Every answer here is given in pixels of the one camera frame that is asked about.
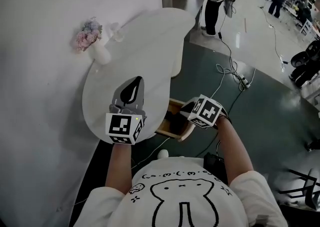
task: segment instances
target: vase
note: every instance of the vase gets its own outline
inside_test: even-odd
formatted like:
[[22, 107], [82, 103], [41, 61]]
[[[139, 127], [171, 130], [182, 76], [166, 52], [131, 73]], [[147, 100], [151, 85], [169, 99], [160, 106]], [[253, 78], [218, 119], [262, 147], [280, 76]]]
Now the vase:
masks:
[[91, 47], [93, 48], [93, 58], [98, 64], [106, 65], [111, 61], [111, 55], [109, 51], [100, 43], [99, 40], [96, 40], [94, 43], [92, 43]]

